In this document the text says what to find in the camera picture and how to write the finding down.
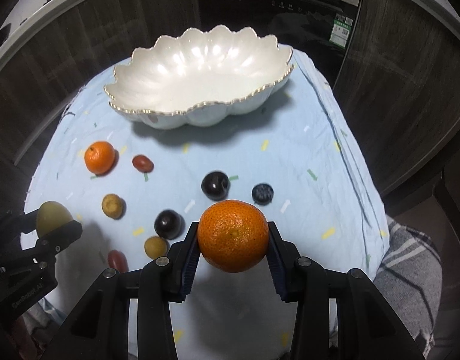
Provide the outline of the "brown longan fruit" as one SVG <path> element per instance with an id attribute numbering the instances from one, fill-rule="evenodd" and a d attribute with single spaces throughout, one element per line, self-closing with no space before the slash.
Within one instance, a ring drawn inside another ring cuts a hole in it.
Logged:
<path id="1" fill-rule="evenodd" d="M 166 256 L 168 244 L 159 236 L 151 236 L 144 242 L 144 252 L 152 260 Z"/>
<path id="2" fill-rule="evenodd" d="M 103 213 L 111 219 L 119 219 L 123 215 L 123 200 L 114 193 L 107 194 L 101 202 Z"/>

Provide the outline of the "black built-in dishwasher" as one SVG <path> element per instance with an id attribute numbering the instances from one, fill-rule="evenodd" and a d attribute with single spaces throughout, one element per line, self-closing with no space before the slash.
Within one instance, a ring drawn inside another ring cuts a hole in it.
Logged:
<path id="1" fill-rule="evenodd" d="M 362 0 L 198 0 L 201 26 L 224 24 L 233 31 L 251 27 L 272 34 L 306 53 L 328 82 L 335 84 L 347 54 Z M 353 18 L 347 47 L 329 41 L 336 14 Z"/>

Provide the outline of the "dark purple plum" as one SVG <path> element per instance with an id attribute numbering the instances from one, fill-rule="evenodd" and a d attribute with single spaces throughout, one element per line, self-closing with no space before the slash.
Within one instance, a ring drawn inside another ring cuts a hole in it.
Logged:
<path id="1" fill-rule="evenodd" d="M 167 240 L 177 238 L 183 228 L 182 216 L 173 210 L 161 211 L 154 221 L 154 230 L 158 236 Z"/>
<path id="2" fill-rule="evenodd" d="M 201 190 L 212 201 L 225 199 L 229 189 L 229 177 L 223 172 L 208 173 L 201 182 Z"/>

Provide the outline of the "green energy label sticker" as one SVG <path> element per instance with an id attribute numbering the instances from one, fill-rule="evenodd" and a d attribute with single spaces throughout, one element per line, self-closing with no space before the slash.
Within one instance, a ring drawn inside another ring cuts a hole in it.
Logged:
<path id="1" fill-rule="evenodd" d="M 337 47 L 345 49 L 354 24 L 353 18 L 337 13 L 333 21 L 333 28 L 329 41 Z"/>

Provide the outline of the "blueberry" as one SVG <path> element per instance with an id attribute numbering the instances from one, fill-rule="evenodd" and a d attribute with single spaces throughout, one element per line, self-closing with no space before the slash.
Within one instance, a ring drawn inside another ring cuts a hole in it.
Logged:
<path id="1" fill-rule="evenodd" d="M 251 191 L 251 195 L 256 204 L 265 206 L 271 203 L 274 197 L 274 190 L 271 185 L 267 183 L 260 183 L 254 186 Z"/>

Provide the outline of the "green yellow round fruit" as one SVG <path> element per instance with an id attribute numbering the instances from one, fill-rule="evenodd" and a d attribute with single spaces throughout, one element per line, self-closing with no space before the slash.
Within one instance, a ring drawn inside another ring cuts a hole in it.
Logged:
<path id="1" fill-rule="evenodd" d="M 36 217 L 36 231 L 39 238 L 71 222 L 73 217 L 64 205 L 55 201 L 43 203 Z"/>

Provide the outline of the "grey plaid fabric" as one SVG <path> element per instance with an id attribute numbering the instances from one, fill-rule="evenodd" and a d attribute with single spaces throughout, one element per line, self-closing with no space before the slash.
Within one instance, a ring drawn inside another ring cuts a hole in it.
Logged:
<path id="1" fill-rule="evenodd" d="M 381 261 L 375 286 L 392 306 L 424 357 L 434 347 L 434 328 L 443 286 L 443 269 L 431 238 L 387 218 L 390 248 Z"/>

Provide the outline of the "white scalloped ceramic bowl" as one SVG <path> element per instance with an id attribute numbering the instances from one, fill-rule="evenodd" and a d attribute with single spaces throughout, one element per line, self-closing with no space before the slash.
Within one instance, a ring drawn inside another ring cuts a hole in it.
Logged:
<path id="1" fill-rule="evenodd" d="M 134 49 L 127 63 L 113 67 L 104 92 L 110 106 L 132 122 L 159 130 L 207 128 L 257 110 L 281 89 L 294 69 L 293 51 L 251 27 L 188 28 Z"/>

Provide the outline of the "light blue patterned cloth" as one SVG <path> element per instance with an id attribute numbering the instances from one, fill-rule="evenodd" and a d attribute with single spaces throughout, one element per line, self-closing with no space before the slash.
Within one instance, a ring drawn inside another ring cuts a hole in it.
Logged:
<path id="1" fill-rule="evenodd" d="M 161 211 L 176 211 L 186 224 L 200 219 L 210 205 L 201 182 L 213 171 L 229 177 L 234 200 L 251 203 L 254 186 L 271 185 L 274 197 L 262 213 L 300 254 L 333 271 L 358 268 L 375 277 L 389 248 L 384 204 L 330 85 L 301 51 L 292 62 L 286 85 L 256 111 L 204 128 L 156 130 L 125 119 L 104 99 L 111 70 L 83 87 L 57 126 L 25 202 L 27 211 L 59 202 L 83 226 L 81 238 L 56 258 L 58 285 L 47 297 L 54 308 L 70 313 L 106 268 L 110 250 L 123 252 L 130 269 L 144 267 L 144 242 Z M 116 151 L 103 175 L 84 162 L 96 141 Z M 148 157 L 152 172 L 137 171 L 135 155 Z M 101 209 L 107 194 L 123 200 L 119 219 Z"/>

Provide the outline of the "large orange mandarin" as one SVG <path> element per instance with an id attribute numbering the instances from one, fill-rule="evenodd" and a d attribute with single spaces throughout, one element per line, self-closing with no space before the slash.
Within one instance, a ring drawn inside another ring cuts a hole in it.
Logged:
<path id="1" fill-rule="evenodd" d="M 269 245 L 268 222 L 247 202 L 226 200 L 207 208 L 198 223 L 201 254 L 213 267 L 240 273 L 256 266 Z"/>

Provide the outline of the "small orange mandarin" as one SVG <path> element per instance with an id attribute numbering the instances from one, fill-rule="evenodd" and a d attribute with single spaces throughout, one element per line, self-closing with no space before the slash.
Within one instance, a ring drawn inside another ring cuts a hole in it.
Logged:
<path id="1" fill-rule="evenodd" d="M 115 149 L 108 141 L 96 141 L 84 153 L 85 165 L 92 174 L 107 173 L 115 162 Z"/>

